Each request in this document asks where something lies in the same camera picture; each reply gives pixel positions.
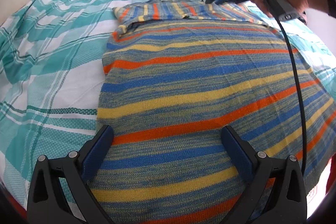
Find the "bed sheet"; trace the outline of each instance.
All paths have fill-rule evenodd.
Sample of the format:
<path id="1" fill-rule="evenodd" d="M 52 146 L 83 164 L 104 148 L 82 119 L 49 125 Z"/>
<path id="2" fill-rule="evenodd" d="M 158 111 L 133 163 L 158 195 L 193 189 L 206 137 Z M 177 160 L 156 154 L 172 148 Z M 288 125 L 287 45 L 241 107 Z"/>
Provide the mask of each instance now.
<path id="1" fill-rule="evenodd" d="M 95 134 L 112 8 L 145 1 L 32 0 L 1 26 L 0 179 L 22 206 L 39 155 L 62 157 Z M 298 20 L 284 27 L 335 99 L 335 57 Z"/>

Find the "striped sweater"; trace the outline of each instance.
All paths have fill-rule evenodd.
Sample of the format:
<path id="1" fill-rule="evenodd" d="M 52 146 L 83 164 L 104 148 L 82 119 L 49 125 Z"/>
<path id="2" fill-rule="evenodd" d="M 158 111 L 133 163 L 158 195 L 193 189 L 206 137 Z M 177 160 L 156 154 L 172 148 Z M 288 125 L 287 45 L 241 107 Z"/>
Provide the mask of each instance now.
<path id="1" fill-rule="evenodd" d="M 201 0 L 151 0 L 115 14 L 120 26 L 103 56 L 98 108 L 98 124 L 111 125 L 115 138 L 90 182 L 113 221 L 219 223 L 246 186 L 221 144 L 227 124 L 255 150 L 295 154 L 301 163 L 295 82 L 276 30 L 244 6 Z M 308 192 L 335 152 L 336 104 L 293 52 L 306 114 Z"/>

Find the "orange stripe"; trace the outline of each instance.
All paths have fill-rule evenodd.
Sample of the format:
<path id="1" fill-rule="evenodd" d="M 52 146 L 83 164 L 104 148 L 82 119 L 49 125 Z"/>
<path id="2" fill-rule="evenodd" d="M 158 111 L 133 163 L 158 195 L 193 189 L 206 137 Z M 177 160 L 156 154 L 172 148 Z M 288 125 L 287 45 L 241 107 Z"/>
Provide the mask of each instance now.
<path id="1" fill-rule="evenodd" d="M 300 84 L 301 89 L 307 88 L 316 84 L 316 81 L 308 81 Z M 288 97 L 296 92 L 296 87 L 292 86 L 286 90 L 275 93 L 266 98 L 260 99 L 256 102 L 243 106 L 233 112 L 230 112 L 221 117 L 197 121 L 197 122 L 188 122 L 183 124 L 174 124 L 166 127 L 152 128 L 143 131 L 133 132 L 121 136 L 115 136 L 112 145 L 124 144 L 124 143 L 133 143 L 148 141 L 153 139 L 159 139 L 164 137 L 171 137 L 176 135 L 182 135 L 191 132 L 199 132 L 204 130 L 212 130 L 217 128 L 222 128 L 224 125 L 229 124 L 239 118 L 251 114 L 259 109 L 267 107 L 272 103 L 282 100 L 285 97 Z"/>
<path id="2" fill-rule="evenodd" d="M 112 33 L 112 36 L 113 36 L 114 40 L 117 40 L 117 39 L 118 39 L 118 32 L 117 32 L 117 31 L 114 31 L 114 32 Z"/>
<path id="3" fill-rule="evenodd" d="M 189 11 L 191 12 L 191 14 L 192 14 L 193 16 L 197 16 L 196 11 L 195 11 L 195 9 L 194 9 L 193 7 L 189 6 L 189 5 L 188 5 L 187 3 L 185 3 L 185 2 L 182 2 L 182 4 L 183 4 L 186 8 L 189 9 Z"/>
<path id="4" fill-rule="evenodd" d="M 225 18 L 225 17 L 222 17 L 221 15 L 218 15 L 218 14 L 216 14 L 216 13 L 213 13 L 213 15 L 215 15 L 215 16 L 217 16 L 217 17 L 221 18 L 222 20 L 226 20 L 226 18 Z"/>
<path id="5" fill-rule="evenodd" d="M 323 134 L 327 130 L 328 126 L 331 124 L 331 122 L 334 120 L 336 117 L 336 110 L 333 112 L 333 114 L 330 115 L 328 119 L 324 122 L 320 130 L 317 132 L 317 134 L 314 136 L 314 138 L 307 144 L 307 152 L 312 150 L 314 146 L 319 142 L 319 140 L 322 138 Z M 296 157 L 298 160 L 302 159 L 303 157 L 303 152 L 302 150 L 296 154 Z"/>
<path id="6" fill-rule="evenodd" d="M 159 11 L 158 11 L 158 5 L 156 3 L 153 4 L 153 8 L 154 8 L 153 19 L 160 19 Z"/>
<path id="7" fill-rule="evenodd" d="M 275 182 L 275 178 L 271 178 L 271 179 L 268 179 L 267 183 L 266 183 L 266 189 L 269 188 L 269 187 L 272 187 L 273 184 Z"/>
<path id="8" fill-rule="evenodd" d="M 171 63 L 181 63 L 190 60 L 206 59 L 217 56 L 226 55 L 245 55 L 245 54 L 274 54 L 274 53 L 288 53 L 288 50 L 283 49 L 265 49 L 265 50 L 228 50 L 228 51 L 216 51 L 216 52 L 199 52 L 196 54 L 177 56 L 177 57 L 157 57 L 150 60 L 142 62 L 131 62 L 127 60 L 115 60 L 113 63 L 106 65 L 104 67 L 104 72 L 108 73 L 111 68 L 122 68 L 122 69 L 137 69 L 142 66 L 154 65 L 154 64 L 171 64 Z"/>
<path id="9" fill-rule="evenodd" d="M 123 20 L 123 18 L 125 17 L 125 15 L 127 15 L 128 11 L 129 11 L 129 8 L 127 8 L 127 9 L 123 12 L 123 14 L 119 17 L 119 21 L 120 21 L 120 22 Z"/>
<path id="10" fill-rule="evenodd" d="M 143 34 L 146 33 L 152 33 L 152 32 L 171 32 L 171 31 L 179 31 L 179 30 L 189 30 L 189 29 L 194 29 L 194 30 L 201 30 L 201 29 L 224 29 L 224 30 L 239 30 L 239 31 L 257 31 L 257 32 L 269 32 L 268 29 L 256 29 L 256 28 L 234 28 L 234 27 L 224 27 L 224 26 L 211 26 L 211 27 L 176 27 L 176 28 L 170 28 L 170 29 L 164 29 L 164 30 L 148 30 L 148 31 L 143 31 L 134 35 L 131 35 L 129 37 L 124 37 L 121 39 L 115 39 L 116 42 L 122 42 L 126 40 L 130 40 L 131 38 L 134 37 L 139 37 Z"/>
<path id="11" fill-rule="evenodd" d="M 192 223 L 196 223 L 200 221 L 205 221 L 223 212 L 228 212 L 235 205 L 239 197 L 240 195 L 237 195 L 227 201 L 224 201 L 220 204 L 217 204 L 210 208 L 203 209 L 195 213 L 167 218 L 167 219 L 148 220 L 148 221 L 142 222 L 142 224 L 172 224 L 172 223 L 173 224 L 192 224 Z"/>
<path id="12" fill-rule="evenodd" d="M 246 6 L 244 4 L 238 4 L 238 6 L 244 11 L 244 12 L 249 12 L 247 9 L 246 9 Z"/>
<path id="13" fill-rule="evenodd" d="M 231 6 L 231 9 L 233 9 L 234 13 L 236 13 L 237 15 L 240 15 L 242 17 L 246 17 L 246 14 L 243 13 L 243 12 L 241 12 L 241 11 L 239 11 L 238 9 L 236 9 L 236 7 Z M 254 19 L 250 18 L 249 22 L 254 23 Z"/>
<path id="14" fill-rule="evenodd" d="M 273 29 L 272 27 L 270 27 L 269 30 L 270 30 L 271 33 L 273 33 L 273 34 L 279 34 L 279 31 L 278 31 L 277 29 Z"/>

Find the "arm sleeve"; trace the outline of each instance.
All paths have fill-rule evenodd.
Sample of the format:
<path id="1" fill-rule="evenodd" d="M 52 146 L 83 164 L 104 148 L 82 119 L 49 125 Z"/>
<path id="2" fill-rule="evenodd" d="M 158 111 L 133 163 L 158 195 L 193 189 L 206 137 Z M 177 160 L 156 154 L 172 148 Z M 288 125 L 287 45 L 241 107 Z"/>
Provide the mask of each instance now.
<path id="1" fill-rule="evenodd" d="M 336 2 L 335 2 L 335 0 L 327 0 L 327 1 L 328 1 L 328 7 L 329 7 L 328 15 L 336 18 Z"/>

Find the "metal screw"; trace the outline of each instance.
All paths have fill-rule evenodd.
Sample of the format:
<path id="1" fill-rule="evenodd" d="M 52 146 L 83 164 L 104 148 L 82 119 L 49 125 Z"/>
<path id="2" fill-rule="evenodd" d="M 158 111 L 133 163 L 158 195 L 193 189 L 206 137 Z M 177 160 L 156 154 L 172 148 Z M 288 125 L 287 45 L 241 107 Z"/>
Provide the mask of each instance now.
<path id="1" fill-rule="evenodd" d="M 290 159 L 291 161 L 296 161 L 296 156 L 294 156 L 294 155 L 290 155 L 290 156 L 289 156 L 289 159 Z"/>
<path id="2" fill-rule="evenodd" d="M 267 156 L 267 155 L 266 155 L 266 153 L 265 153 L 264 151 L 259 151 L 259 152 L 258 152 L 258 157 L 259 157 L 259 158 L 262 158 L 262 159 L 263 159 L 263 158 L 266 158 L 266 156 Z"/>
<path id="3" fill-rule="evenodd" d="M 44 161 L 45 160 L 45 155 L 41 155 L 38 157 L 38 161 Z"/>
<path id="4" fill-rule="evenodd" d="M 77 157 L 77 155 L 78 155 L 78 152 L 77 152 L 77 151 L 71 151 L 71 152 L 69 153 L 69 158 L 75 158 L 75 157 Z"/>

